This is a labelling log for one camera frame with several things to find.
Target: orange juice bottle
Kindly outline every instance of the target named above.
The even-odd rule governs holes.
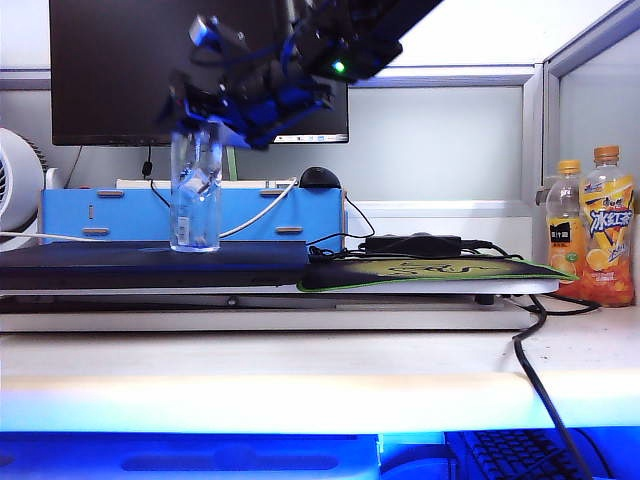
[[[618,168],[617,145],[596,147],[596,168],[580,183],[587,234],[581,297],[606,307],[631,305],[633,178]]]
[[[585,232],[580,218],[580,160],[558,162],[560,178],[547,196],[548,262],[563,272],[582,276]],[[580,280],[560,280],[560,295],[580,298]]]

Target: clear glass bottle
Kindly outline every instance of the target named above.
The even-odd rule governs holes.
[[[580,204],[588,229],[582,298],[607,307],[634,300],[631,270],[633,177],[618,167],[620,149],[594,149],[596,168],[580,185]]]
[[[558,293],[579,298],[585,261],[585,232],[580,217],[580,160],[561,160],[557,169],[560,178],[549,190],[546,201],[548,262],[577,277],[561,280]]]
[[[222,145],[217,126],[171,138],[170,245],[179,252],[220,248]]]

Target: power adapter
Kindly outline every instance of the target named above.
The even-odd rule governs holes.
[[[422,258],[457,257],[462,253],[462,239],[453,235],[414,233],[409,236],[368,237],[360,245],[368,255],[409,255]]]

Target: bottle cap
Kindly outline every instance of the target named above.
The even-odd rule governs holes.
[[[558,173],[580,173],[580,160],[560,160]]]
[[[618,145],[603,145],[593,149],[593,160],[596,163],[617,160],[618,155],[620,155],[620,147]]]

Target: computer monitor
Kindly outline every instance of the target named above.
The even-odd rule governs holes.
[[[200,88],[218,70],[189,60],[189,27],[215,15],[246,35],[252,50],[282,38],[279,0],[55,0],[49,2],[55,145],[166,145],[171,122],[157,119],[173,69]],[[347,87],[334,82],[334,107],[311,113],[274,142],[348,141]]]

